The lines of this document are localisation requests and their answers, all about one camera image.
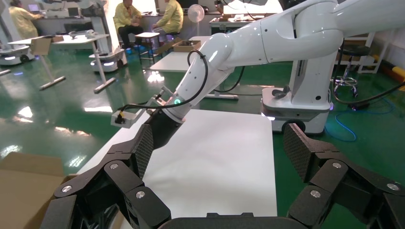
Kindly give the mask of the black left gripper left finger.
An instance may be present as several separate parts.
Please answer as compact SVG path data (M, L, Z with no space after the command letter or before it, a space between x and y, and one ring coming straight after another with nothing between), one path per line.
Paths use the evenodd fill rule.
M117 207L134 229L158 229L171 211L143 182L154 150L150 125L113 145L98 165L61 184L54 192L42 229L81 229L101 224L106 209Z

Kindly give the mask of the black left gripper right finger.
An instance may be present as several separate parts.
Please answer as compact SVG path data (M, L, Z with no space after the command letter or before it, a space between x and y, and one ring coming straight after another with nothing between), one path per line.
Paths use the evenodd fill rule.
M291 204L289 218L319 229L338 204L369 229L404 228L404 186L355 164L333 144L307 137L297 124L286 125L283 145L306 184Z

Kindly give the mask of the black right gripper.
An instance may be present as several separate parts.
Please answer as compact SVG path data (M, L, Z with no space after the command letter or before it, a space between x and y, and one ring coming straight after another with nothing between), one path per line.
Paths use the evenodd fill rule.
M156 109L149 118L154 149L165 146L182 124L183 121L177 118L173 120L163 109Z

